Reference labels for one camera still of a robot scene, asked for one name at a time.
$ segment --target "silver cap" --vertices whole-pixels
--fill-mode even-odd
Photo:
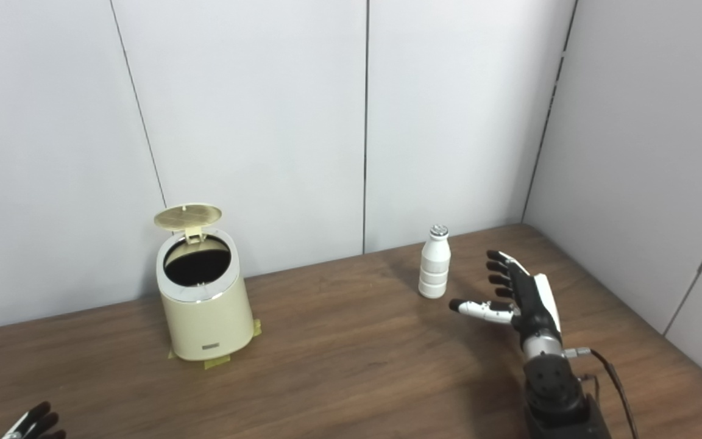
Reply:
[[[449,228],[443,224],[435,224],[430,227],[430,234],[432,236],[446,236],[449,234]]]

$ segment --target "table surface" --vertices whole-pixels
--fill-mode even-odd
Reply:
[[[614,362],[642,438],[702,437],[702,371],[534,229],[451,237],[448,291],[416,292],[421,245],[246,280],[263,334],[232,361],[167,359],[161,302],[146,298],[0,327],[0,436],[48,400],[70,438],[524,438],[517,334],[449,311],[494,298],[484,252],[546,273],[565,345]],[[629,437],[601,376],[601,408]]]

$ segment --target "cable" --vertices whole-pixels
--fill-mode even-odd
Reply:
[[[598,353],[596,350],[591,349],[590,352],[592,355],[596,356],[596,358],[603,364],[603,367],[605,367],[605,371],[608,372],[608,377],[610,377],[611,381],[614,383],[616,392],[619,392],[619,398],[621,398],[622,406],[625,408],[625,416],[627,416],[627,423],[630,425],[630,433],[633,434],[633,439],[638,439],[638,428],[636,427],[636,422],[633,419],[633,411],[630,408],[630,403],[627,402],[625,389],[622,388],[622,381],[619,380],[619,375],[616,375],[614,365],[610,364],[610,362],[608,362],[608,360],[605,359],[604,356],[600,355],[600,353]]]
[[[597,407],[599,408],[600,406],[600,381],[597,380],[596,375],[590,375],[587,373],[584,373],[581,377],[579,377],[579,381],[588,381],[588,380],[593,380],[595,384],[595,402],[597,403]]]

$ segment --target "white bottle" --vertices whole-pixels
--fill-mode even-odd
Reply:
[[[451,249],[446,241],[448,237],[448,227],[435,224],[430,228],[430,238],[421,250],[419,292],[426,298],[439,298],[446,292],[451,261]]]

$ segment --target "open lid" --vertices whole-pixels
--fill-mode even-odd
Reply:
[[[154,216],[154,223],[172,232],[184,230],[189,244],[204,240],[203,226],[217,222],[221,209],[206,203],[190,203],[165,209]]]

